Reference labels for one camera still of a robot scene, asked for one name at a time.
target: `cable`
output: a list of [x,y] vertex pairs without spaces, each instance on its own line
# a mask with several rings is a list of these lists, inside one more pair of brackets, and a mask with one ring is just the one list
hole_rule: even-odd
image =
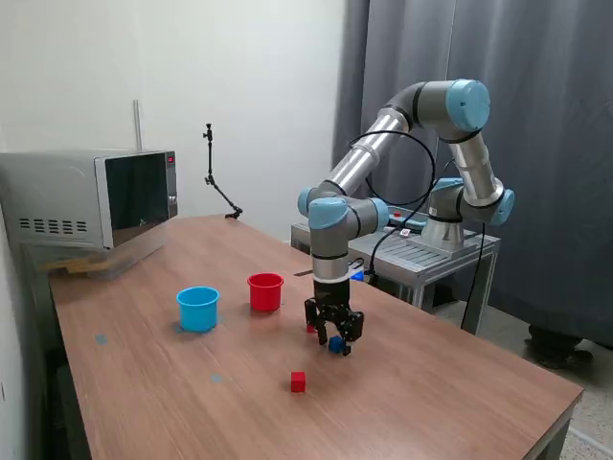
[[483,256],[483,243],[485,239],[486,225],[483,223],[481,226],[481,246],[479,247],[479,258],[477,259],[477,265],[475,265],[475,274],[472,275],[472,284],[470,285],[470,292],[468,293],[468,298],[466,299],[466,307],[464,308],[464,314],[462,315],[462,324],[460,326],[461,329],[464,328],[466,322],[466,313],[468,312],[468,302],[470,302],[472,291],[475,289],[475,283],[477,282],[477,273],[479,272],[479,265],[481,264],[481,257]]
[[434,189],[434,187],[436,186],[436,162],[434,161],[434,155],[432,154],[432,152],[430,151],[430,149],[428,148],[428,146],[426,146],[420,139],[418,139],[415,136],[412,136],[411,134],[404,132],[404,131],[392,131],[390,129],[381,129],[381,130],[377,130],[377,131],[370,131],[370,132],[365,132],[364,134],[357,136],[355,139],[353,139],[351,142],[349,142],[349,147],[353,147],[353,145],[359,141],[360,139],[364,138],[364,137],[368,137],[368,136],[372,136],[374,134],[396,134],[398,136],[404,136],[404,137],[409,137],[411,139],[413,139],[415,142],[417,142],[418,144],[420,144],[420,146],[425,150],[425,152],[428,154],[428,158],[430,159],[430,166],[431,166],[431,174],[430,174],[430,185],[428,186],[428,190],[426,190],[426,192],[420,197],[421,201],[420,204],[418,205],[418,207],[415,209],[415,211],[413,211],[411,214],[409,214],[409,216],[402,222],[401,225],[399,225],[398,227],[394,227],[392,230],[390,230],[388,233],[386,233],[385,235],[383,235],[383,237],[381,237],[381,239],[379,241],[376,242],[375,247],[373,248],[373,253],[371,254],[371,260],[369,262],[369,267],[368,270],[365,272],[365,274],[371,275],[371,280],[369,282],[369,284],[373,285],[376,282],[376,275],[375,275],[375,255],[376,255],[376,250],[379,248],[379,246],[381,246],[381,244],[390,237],[390,235],[392,235],[394,232],[396,232],[399,228],[404,228],[404,225],[406,224],[406,222],[408,222],[414,215],[415,213],[418,211],[418,209],[423,206],[423,204],[425,204],[426,200],[428,199],[430,192],[432,192],[432,189]]
[[[443,174],[443,173],[444,173],[444,172],[447,170],[447,168],[449,167],[449,165],[450,165],[451,163],[455,163],[455,161],[456,161],[456,160],[455,160],[455,158],[451,158],[449,161],[447,161],[447,162],[444,164],[444,167],[443,167],[443,170],[441,171],[441,174]],[[423,195],[420,195],[420,196],[418,196],[417,198],[415,198],[414,200],[409,201],[409,202],[407,202],[407,203],[393,203],[392,201],[388,201],[387,199],[385,199],[383,196],[381,196],[380,194],[378,194],[378,193],[375,191],[375,188],[374,188],[374,187],[373,187],[373,185],[371,184],[371,181],[369,180],[369,178],[368,178],[368,177],[366,178],[366,185],[368,186],[368,189],[371,191],[371,193],[372,193],[374,196],[376,196],[377,198],[379,198],[379,199],[381,199],[381,200],[385,201],[385,203],[386,203],[386,204],[388,204],[389,206],[408,206],[409,204],[417,203],[417,202],[418,202],[420,199],[422,199],[422,198],[423,198]]]

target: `red object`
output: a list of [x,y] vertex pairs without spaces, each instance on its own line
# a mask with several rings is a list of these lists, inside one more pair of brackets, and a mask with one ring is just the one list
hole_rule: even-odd
[[304,393],[307,390],[307,375],[304,372],[291,373],[291,392]]
[[282,276],[276,273],[258,273],[247,280],[251,308],[255,311],[272,312],[281,306]]

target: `tiled floor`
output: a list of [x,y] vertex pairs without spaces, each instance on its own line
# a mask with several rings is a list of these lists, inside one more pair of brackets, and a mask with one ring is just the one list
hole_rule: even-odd
[[[437,316],[459,325],[464,302],[438,307]],[[528,325],[497,309],[484,312],[479,335],[507,350],[530,359],[525,339]],[[594,362],[577,371],[555,371],[585,388],[575,409],[571,426],[613,449],[613,352],[592,342],[583,341],[579,348],[594,355]],[[564,460],[613,460],[570,434],[566,438]]]

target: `metal table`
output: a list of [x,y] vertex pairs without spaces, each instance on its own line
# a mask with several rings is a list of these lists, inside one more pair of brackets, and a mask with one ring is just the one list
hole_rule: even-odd
[[[361,257],[368,266],[376,242],[387,232],[380,231],[350,241],[350,258]],[[291,226],[291,245],[308,252],[310,234],[306,224]],[[411,245],[411,238],[395,233],[383,242],[376,251],[375,270],[377,275],[398,284],[398,297],[415,307],[432,311],[434,283],[445,276],[456,273],[479,259],[481,234],[465,230],[465,244],[472,250],[456,259]],[[500,239],[486,235],[483,255],[476,274],[475,287],[470,302],[466,305],[463,329],[477,334],[483,311],[488,304],[489,289],[494,275]]]

